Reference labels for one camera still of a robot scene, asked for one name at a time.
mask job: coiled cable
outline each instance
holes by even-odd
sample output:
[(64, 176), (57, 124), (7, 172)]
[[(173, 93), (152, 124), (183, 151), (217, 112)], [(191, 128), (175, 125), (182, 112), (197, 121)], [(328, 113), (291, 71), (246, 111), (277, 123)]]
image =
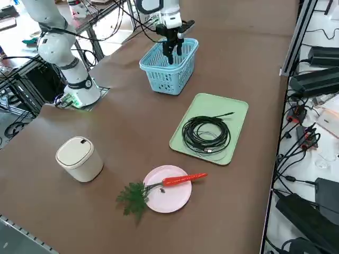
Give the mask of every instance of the coiled cable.
[[(212, 117), (196, 116), (189, 119), (182, 128), (184, 144), (190, 150), (200, 154), (210, 155), (225, 150), (231, 141), (231, 133), (221, 117), (232, 114), (234, 114), (234, 112)], [(201, 131), (201, 128), (205, 124), (215, 125), (220, 130), (220, 134), (217, 135), (209, 131)], [(213, 139), (207, 139), (206, 136), (212, 136)]]

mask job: black power supply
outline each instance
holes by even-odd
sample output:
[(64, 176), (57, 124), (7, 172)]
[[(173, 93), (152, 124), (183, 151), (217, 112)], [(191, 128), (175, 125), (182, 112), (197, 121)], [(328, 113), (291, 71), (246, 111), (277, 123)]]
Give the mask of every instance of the black power supply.
[(339, 66), (339, 48), (313, 46), (309, 50), (308, 59), (311, 66), (331, 68)]
[(297, 139), (299, 140), (299, 145), (303, 149), (308, 149), (312, 144), (312, 147), (318, 148), (317, 137), (312, 135), (312, 133), (315, 133), (316, 128), (307, 133), (306, 130), (307, 127), (301, 125), (297, 127)]
[(339, 91), (339, 67), (293, 76), (290, 86), (301, 97), (334, 94)]
[(297, 194), (284, 196), (275, 190), (279, 197), (277, 209), (303, 233), (311, 242), (331, 253), (339, 254), (339, 226), (335, 225), (313, 208), (308, 201)]

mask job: plastic carrot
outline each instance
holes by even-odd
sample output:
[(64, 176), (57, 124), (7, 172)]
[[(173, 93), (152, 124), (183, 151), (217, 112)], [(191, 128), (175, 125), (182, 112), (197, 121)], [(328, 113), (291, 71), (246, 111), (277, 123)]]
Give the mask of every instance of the plastic carrot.
[(173, 185), (181, 184), (181, 183), (184, 183), (184, 182), (193, 181), (193, 180), (196, 180), (198, 178), (202, 178), (202, 177), (206, 177), (206, 176), (207, 176), (206, 173), (201, 173), (201, 174), (188, 175), (188, 176), (169, 177), (169, 178), (165, 178), (162, 181), (162, 185), (165, 186), (165, 187), (173, 186)]

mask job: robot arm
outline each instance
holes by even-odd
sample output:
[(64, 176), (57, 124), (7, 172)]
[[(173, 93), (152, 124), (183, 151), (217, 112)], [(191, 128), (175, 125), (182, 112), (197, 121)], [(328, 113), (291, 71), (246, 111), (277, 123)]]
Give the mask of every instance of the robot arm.
[[(60, 14), (54, 0), (22, 0), (27, 12), (44, 26), (75, 33), (75, 29)], [(75, 36), (68, 33), (46, 32), (38, 42), (38, 52), (43, 60), (59, 67), (68, 81), (65, 98), (80, 108), (96, 102), (101, 95), (99, 88), (89, 76), (84, 64), (71, 52)]]
[(160, 12), (161, 24), (157, 25), (156, 33), (167, 38), (163, 43), (163, 54), (173, 64), (173, 50), (181, 56), (184, 34), (194, 26), (194, 21), (181, 20), (179, 0), (136, 0), (136, 7), (144, 14)]
[(136, 0), (136, 7), (144, 14), (160, 11), (161, 22), (168, 29), (182, 26), (179, 0)]

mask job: cable connector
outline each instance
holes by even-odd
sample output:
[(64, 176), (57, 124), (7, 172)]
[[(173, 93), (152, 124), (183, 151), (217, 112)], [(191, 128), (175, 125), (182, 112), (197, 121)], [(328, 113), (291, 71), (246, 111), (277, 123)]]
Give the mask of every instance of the cable connector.
[(284, 134), (284, 138), (290, 139), (290, 138), (292, 138), (292, 136), (291, 136), (291, 134), (287, 131), (287, 132), (285, 132), (285, 134)]
[(317, 185), (316, 182), (297, 180), (294, 176), (282, 176), (282, 177), (285, 178), (287, 181), (292, 182), (292, 183), (300, 182), (300, 183), (311, 184), (311, 185), (314, 185), (314, 186)]
[(317, 130), (317, 128), (313, 128), (315, 124), (316, 123), (314, 122), (311, 126), (306, 127), (305, 133), (307, 133), (307, 132), (315, 132)]
[(289, 181), (289, 182), (292, 182), (294, 183), (297, 179), (293, 176), (284, 176), (284, 178)]

